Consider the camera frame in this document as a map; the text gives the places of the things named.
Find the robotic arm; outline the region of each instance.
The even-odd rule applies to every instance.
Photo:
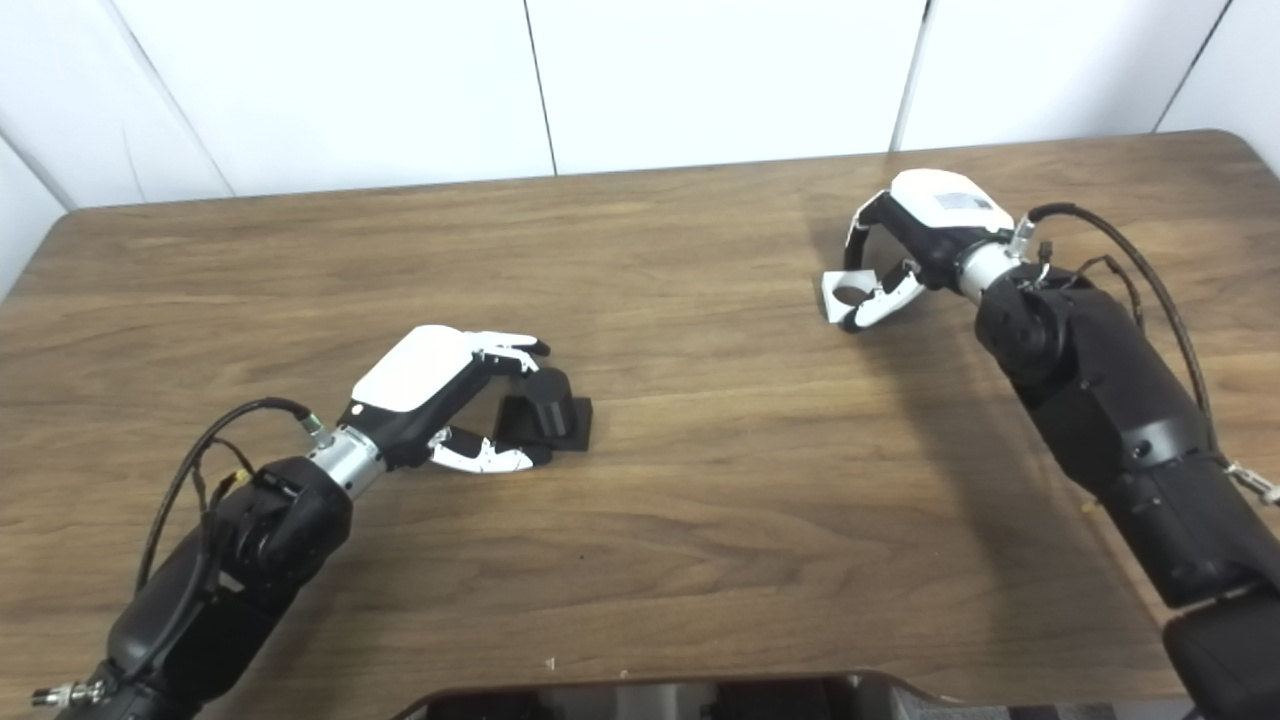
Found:
[[[1229,480],[1267,502],[1280,493],[1220,454],[1206,413],[1120,304],[1047,254],[1023,258],[1047,214],[1015,227],[963,176],[904,172],[855,215],[845,272],[823,278],[867,297],[845,305],[828,290],[828,320],[859,332],[924,288],[974,302],[978,341],[1062,471],[1106,509],[1165,603],[1185,610],[1164,641],[1197,706],[1210,720],[1280,717],[1280,543]],[[910,255],[882,283],[861,269],[877,223]]]
[[[332,434],[291,401],[264,398],[243,406],[291,411],[312,437],[314,450],[262,466],[236,489],[232,478],[224,480],[201,527],[151,578],[143,561],[145,584],[111,628],[106,660],[92,676],[36,691],[32,702],[63,707],[63,720],[195,716],[236,684],[297,592],[347,539],[355,500],[383,473],[426,461],[470,473],[509,473],[549,462],[552,445],[564,447],[554,438],[517,446],[447,424],[499,375],[524,378],[532,389],[553,374],[549,384],[559,396],[543,400],[567,404],[563,374],[539,369],[534,359],[548,352],[532,336],[422,325],[356,383]],[[212,430],[225,421],[192,448],[197,471]],[[566,425],[562,421],[561,430],[572,429]]]

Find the white sticker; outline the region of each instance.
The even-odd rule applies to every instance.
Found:
[[[938,205],[942,205],[943,210],[991,210],[992,204],[984,197],[977,195],[969,195],[968,192],[943,192],[942,195],[934,195],[934,200]]]

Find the white wall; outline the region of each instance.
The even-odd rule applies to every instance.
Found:
[[[888,150],[923,0],[530,0],[561,173]]]
[[[1151,132],[1224,3],[934,0],[900,149]]]
[[[0,0],[0,137],[74,208],[1149,132],[1225,0],[923,3]],[[1161,129],[1280,163],[1277,13]]]
[[[108,3],[0,3],[0,129],[78,206],[227,183]]]
[[[0,300],[65,209],[0,140]]]
[[[1160,123],[1201,128],[1239,135],[1280,174],[1280,3],[1235,0]]]
[[[552,174],[521,0],[115,0],[237,195]]]

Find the black cable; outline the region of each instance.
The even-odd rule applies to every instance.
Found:
[[[164,628],[160,629],[160,634],[156,635],[155,642],[147,647],[142,657],[129,669],[122,678],[120,684],[128,684],[138,678],[147,665],[160,655],[161,650],[165,650],[174,635],[178,634],[178,628],[182,621],[187,619],[187,609],[196,601],[196,593],[200,592],[201,585],[209,582],[210,569],[214,573],[218,571],[216,564],[214,564],[214,555],[210,548],[205,546],[204,542],[200,543],[200,551],[196,553],[196,565],[191,569],[191,577],[187,578],[187,585],[182,589],[182,596],[178,598],[178,606],[169,620],[165,621]]]
[[[1032,223],[1039,223],[1050,215],[1071,215],[1106,233],[1106,236],[1124,251],[1125,256],[1129,258],[1134,266],[1138,268],[1138,273],[1147,281],[1147,284],[1151,286],[1151,290],[1156,293],[1156,299],[1160,300],[1160,306],[1165,310],[1165,315],[1169,318],[1169,327],[1174,331],[1174,338],[1178,340],[1178,348],[1181,351],[1183,360],[1187,363],[1187,373],[1190,375],[1192,392],[1196,395],[1196,405],[1198,405],[1201,413],[1204,414],[1208,448],[1210,451],[1216,451],[1217,430],[1213,428],[1213,413],[1210,409],[1208,387],[1204,384],[1204,373],[1201,372],[1199,359],[1196,356],[1196,348],[1192,346],[1190,333],[1187,331],[1187,324],[1183,322],[1183,316],[1178,311],[1178,305],[1174,302],[1172,296],[1169,295],[1169,288],[1165,287],[1165,283],[1160,279],[1156,269],[1151,266],[1151,263],[1148,263],[1142,252],[1138,251],[1134,243],[1130,242],[1129,238],[1126,238],[1119,229],[1116,229],[1115,225],[1073,202],[1050,202],[1048,205],[1033,208],[1027,213],[1027,219]]]
[[[133,682],[146,671],[147,666],[156,659],[160,652],[166,650],[174,637],[178,634],[182,623],[186,620],[191,611],[191,607],[196,602],[196,596],[200,593],[201,588],[207,585],[210,580],[218,577],[221,569],[221,551],[216,547],[216,512],[218,506],[223,497],[227,496],[232,484],[236,482],[234,475],[223,478],[214,488],[214,492],[206,497],[207,486],[205,483],[204,473],[201,471],[201,464],[204,461],[205,452],[214,445],[221,445],[227,447],[243,468],[251,475],[253,474],[253,464],[248,461],[248,457],[241,451],[236,443],[218,437],[215,433],[229,425],[237,418],[241,418],[248,413],[261,409],[274,409],[274,410],[287,410],[293,414],[298,420],[303,420],[311,416],[311,410],[305,405],[294,402],[292,400],[284,400],[278,397],[264,397],[261,400],[255,400],[253,402],[246,402],[239,407],[236,407],[230,413],[227,413],[218,419],[205,433],[196,441],[187,457],[183,459],[182,465],[178,468],[178,474],[174,477],[174,482],[169,487],[169,492],[165,493],[165,498],[160,505],[160,510],[156,514],[156,521],[151,527],[151,533],[147,536],[147,544],[143,550],[143,565],[140,568],[138,579],[141,591],[146,585],[146,579],[150,575],[150,564],[155,557],[156,544],[160,539],[160,533],[164,530],[165,519],[169,515],[169,510],[173,509],[173,501],[182,488],[182,480],[189,474],[191,484],[196,489],[196,496],[200,502],[200,547],[196,551],[196,564],[192,566],[191,575],[187,578],[187,584],[183,587],[182,594],[178,597],[178,603],[174,606],[173,614],[165,621],[164,626],[160,629],[160,634],[156,635],[155,641],[147,647],[146,652],[138,659],[132,669],[125,671],[122,678],[122,683]]]
[[[225,447],[227,450],[229,450],[232,452],[232,455],[236,456],[236,461],[239,462],[241,468],[243,468],[244,471],[248,473],[250,475],[252,475],[256,471],[256,470],[253,470],[253,464],[248,461],[248,457],[244,455],[244,452],[242,452],[241,448],[236,447],[236,443],[233,443],[232,441],[223,439],[220,437],[215,437],[215,438],[211,438],[209,441],[209,443],[210,445],[220,445],[220,446]]]
[[[1075,273],[1071,274],[1073,275],[1071,282],[1068,283],[1068,287],[1075,284],[1076,278],[1084,277],[1084,272],[1092,268],[1093,265],[1097,265],[1098,263],[1105,263],[1107,269],[1111,270],[1116,277],[1119,277],[1120,282],[1124,283],[1125,290],[1129,292],[1129,307],[1133,311],[1133,322],[1135,325],[1138,325],[1139,332],[1146,333],[1147,325],[1146,325],[1146,319],[1143,318],[1142,314],[1142,295],[1138,292],[1138,286],[1134,284],[1133,278],[1130,278],[1129,273],[1125,272],[1124,265],[1116,263],[1115,258],[1110,255],[1098,255],[1097,258],[1089,258],[1088,260],[1085,260],[1083,265],[1080,265],[1079,269],[1075,270]]]
[[[224,414],[221,418],[215,420],[204,434],[200,436],[200,439],[197,439],[196,443],[191,446],[191,450],[187,451],[187,456],[183,457],[182,464],[178,465],[178,471],[174,474],[173,480],[170,480],[169,488],[165,491],[164,498],[160,501],[160,507],[156,510],[155,520],[151,523],[151,530],[147,533],[146,543],[142,547],[142,559],[138,562],[138,577],[134,582],[134,594],[142,592],[142,588],[147,584],[147,579],[151,577],[151,564],[155,561],[156,547],[160,544],[160,536],[164,533],[165,520],[169,519],[169,511],[173,510],[173,503],[178,498],[178,492],[182,491],[182,483],[186,482],[187,475],[191,473],[196,456],[201,455],[209,445],[212,443],[214,437],[236,419],[253,413],[255,410],[266,409],[292,413],[294,419],[300,421],[311,416],[311,410],[301,402],[294,402],[283,397],[262,397],[246,402],[244,405]]]

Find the wooden table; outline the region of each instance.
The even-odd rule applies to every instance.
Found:
[[[1228,135],[84,210],[0,306],[3,714],[101,659],[214,416],[268,393],[333,416],[422,323],[549,342],[595,401],[591,452],[380,480],[206,716],[858,670],[964,702],[1179,693],[1166,612],[1082,512],[973,307],[932,293],[858,337],[820,318],[851,211],[914,167],[1015,217],[1074,200],[1130,233],[1190,324],[1224,448],[1280,477],[1280,186]],[[1064,265],[1108,250],[1070,220],[1042,232]],[[228,436],[259,461],[305,447],[270,414]]]

